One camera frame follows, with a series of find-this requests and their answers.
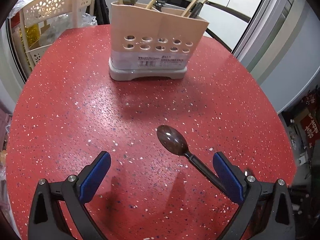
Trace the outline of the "plain wooden chopstick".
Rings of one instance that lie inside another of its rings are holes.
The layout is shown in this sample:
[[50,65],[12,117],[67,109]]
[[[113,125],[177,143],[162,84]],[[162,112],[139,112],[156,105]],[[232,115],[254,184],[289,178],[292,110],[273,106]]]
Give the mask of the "plain wooden chopstick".
[[191,3],[187,6],[187,8],[184,10],[184,12],[182,12],[181,16],[185,17],[186,14],[190,11],[190,9],[194,6],[194,4],[196,4],[198,0],[192,0]]

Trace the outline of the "dark spoon lower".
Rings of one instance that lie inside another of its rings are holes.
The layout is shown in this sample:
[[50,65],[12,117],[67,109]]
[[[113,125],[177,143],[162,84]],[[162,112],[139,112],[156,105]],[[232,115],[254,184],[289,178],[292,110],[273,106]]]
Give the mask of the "dark spoon lower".
[[196,18],[199,15],[202,7],[203,7],[203,3],[201,3],[201,2],[197,3],[197,5],[195,5],[195,7],[193,8],[193,10],[192,10],[192,12],[191,12],[189,17],[190,18]]

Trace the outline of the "beige plastic utensil holder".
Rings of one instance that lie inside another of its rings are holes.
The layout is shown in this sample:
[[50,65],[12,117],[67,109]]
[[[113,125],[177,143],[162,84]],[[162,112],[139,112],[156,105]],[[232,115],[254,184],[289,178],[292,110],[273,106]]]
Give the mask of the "beige plastic utensil holder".
[[208,22],[184,17],[181,9],[149,9],[146,4],[111,4],[110,77],[184,78]]

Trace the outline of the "beige perforated storage rack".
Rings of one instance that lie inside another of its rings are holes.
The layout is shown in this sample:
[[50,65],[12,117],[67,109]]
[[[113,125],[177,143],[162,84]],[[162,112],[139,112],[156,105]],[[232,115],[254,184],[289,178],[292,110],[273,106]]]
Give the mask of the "beige perforated storage rack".
[[48,48],[67,29],[97,25],[95,0],[18,0],[9,18],[18,17],[25,58],[34,69]]

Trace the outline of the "dark spoon on table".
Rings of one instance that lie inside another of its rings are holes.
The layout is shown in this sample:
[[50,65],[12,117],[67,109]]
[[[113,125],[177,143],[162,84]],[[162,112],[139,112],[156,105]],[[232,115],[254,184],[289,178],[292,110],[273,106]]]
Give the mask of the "dark spoon on table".
[[157,127],[157,138],[161,145],[170,153],[186,157],[202,175],[204,175],[220,192],[227,196],[225,187],[200,159],[189,151],[188,143],[184,136],[176,129],[168,125]]

